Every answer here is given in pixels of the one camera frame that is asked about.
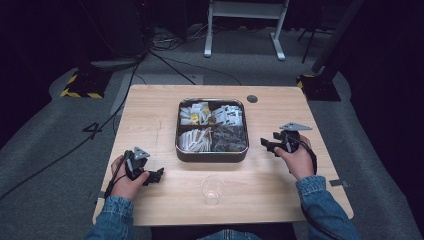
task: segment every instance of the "gray carpet floor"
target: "gray carpet floor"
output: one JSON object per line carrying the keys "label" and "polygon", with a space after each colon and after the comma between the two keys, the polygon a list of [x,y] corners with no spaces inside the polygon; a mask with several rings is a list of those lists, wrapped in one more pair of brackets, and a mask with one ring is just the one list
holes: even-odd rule
{"label": "gray carpet floor", "polygon": [[[283,31],[280,40],[287,59],[278,61],[271,31],[219,32],[214,36],[211,58],[203,57],[204,38],[156,53],[214,70],[169,61],[184,74],[201,76],[204,85],[239,85],[235,77],[242,85],[295,86],[298,75],[312,73],[311,66],[323,47],[312,46],[302,64],[309,35],[297,42],[301,32]],[[325,45],[327,40],[327,35],[317,34],[314,42]],[[114,72],[103,99],[60,97],[74,70],[51,85],[53,100],[0,150],[0,194],[78,146],[90,134],[82,132],[84,128],[94,122],[103,124],[131,73],[131,69]],[[171,79],[169,84],[184,81],[152,55],[140,64],[137,74],[163,76]],[[309,106],[340,178],[349,184],[345,190],[355,214],[353,223],[363,239],[422,239],[405,196],[356,118],[348,83],[338,74],[334,84],[341,102],[316,101]],[[118,115],[93,140],[4,198],[0,202],[0,239],[82,239],[92,226],[96,196],[115,139],[112,125],[118,128],[119,121]],[[305,222],[294,223],[294,228],[298,239],[307,238]],[[136,233],[138,239],[151,239],[148,227],[137,227]]]}

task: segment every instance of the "denim jacket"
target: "denim jacket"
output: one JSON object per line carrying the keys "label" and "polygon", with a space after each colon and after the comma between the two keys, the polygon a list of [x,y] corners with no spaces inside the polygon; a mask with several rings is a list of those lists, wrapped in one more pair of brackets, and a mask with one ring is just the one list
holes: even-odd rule
{"label": "denim jacket", "polygon": [[[321,227],[341,239],[360,239],[344,210],[326,190],[325,178],[310,176],[296,182],[303,208]],[[85,239],[134,239],[133,204],[129,199],[109,196],[96,224],[88,231]],[[309,239],[331,239],[311,224]],[[201,240],[260,240],[252,233],[223,230],[201,238]]]}

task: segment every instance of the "white metal stand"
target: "white metal stand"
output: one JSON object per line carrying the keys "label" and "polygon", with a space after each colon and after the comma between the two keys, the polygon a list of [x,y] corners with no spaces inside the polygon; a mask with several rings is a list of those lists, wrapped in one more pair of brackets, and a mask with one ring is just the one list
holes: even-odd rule
{"label": "white metal stand", "polygon": [[212,55],[212,17],[242,17],[242,18],[263,18],[278,19],[277,31],[271,33],[271,40],[277,52],[278,60],[286,59],[280,40],[281,26],[286,17],[287,7],[290,0],[284,0],[284,4],[267,4],[267,3],[243,3],[243,2],[220,2],[209,1],[208,13],[208,35],[205,44],[205,57]]}

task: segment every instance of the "hand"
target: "hand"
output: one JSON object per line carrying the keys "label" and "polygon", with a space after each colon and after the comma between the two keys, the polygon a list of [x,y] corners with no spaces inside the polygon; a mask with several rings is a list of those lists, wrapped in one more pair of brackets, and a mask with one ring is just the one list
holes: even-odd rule
{"label": "hand", "polygon": [[[311,143],[306,137],[300,135],[300,141],[305,142],[311,148]],[[288,153],[279,147],[276,147],[274,152],[286,162],[290,172],[297,180],[315,175],[311,156],[302,145],[299,145],[299,149],[294,153]]]}
{"label": "hand", "polygon": [[[118,157],[112,163],[112,166],[111,166],[112,174],[115,173],[123,157],[124,156]],[[147,180],[147,178],[149,177],[149,174],[150,174],[149,172],[145,171],[137,179],[135,179],[134,181],[131,181],[131,179],[127,177],[127,174],[125,172],[125,162],[122,163],[121,167],[119,168],[118,174],[116,175],[116,178],[115,178],[116,182],[115,182],[115,185],[113,186],[111,195],[120,196],[120,197],[128,198],[130,200],[134,200],[135,196],[138,193],[138,190],[143,185],[143,183]]]}

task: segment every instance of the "person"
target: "person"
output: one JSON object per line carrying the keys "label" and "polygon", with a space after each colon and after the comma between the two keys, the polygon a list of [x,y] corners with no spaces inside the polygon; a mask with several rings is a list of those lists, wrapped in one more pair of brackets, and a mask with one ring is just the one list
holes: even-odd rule
{"label": "person", "polygon": [[[309,139],[300,136],[300,140],[311,148]],[[301,206],[307,214],[309,239],[360,239],[360,236],[330,192],[326,189],[326,179],[314,174],[311,157],[305,147],[299,146],[294,153],[288,153],[276,147],[278,154],[287,164],[290,173],[296,178],[296,188],[299,193]],[[120,159],[112,163],[112,172],[117,169]],[[123,176],[125,170],[119,169],[118,176]],[[111,196],[106,199],[102,212],[96,219],[96,224],[88,231],[86,239],[133,239],[132,200],[138,189],[148,177],[144,172],[139,178],[131,181],[123,177],[117,181]],[[203,239],[238,239],[260,240],[249,232],[239,232],[225,229]]]}

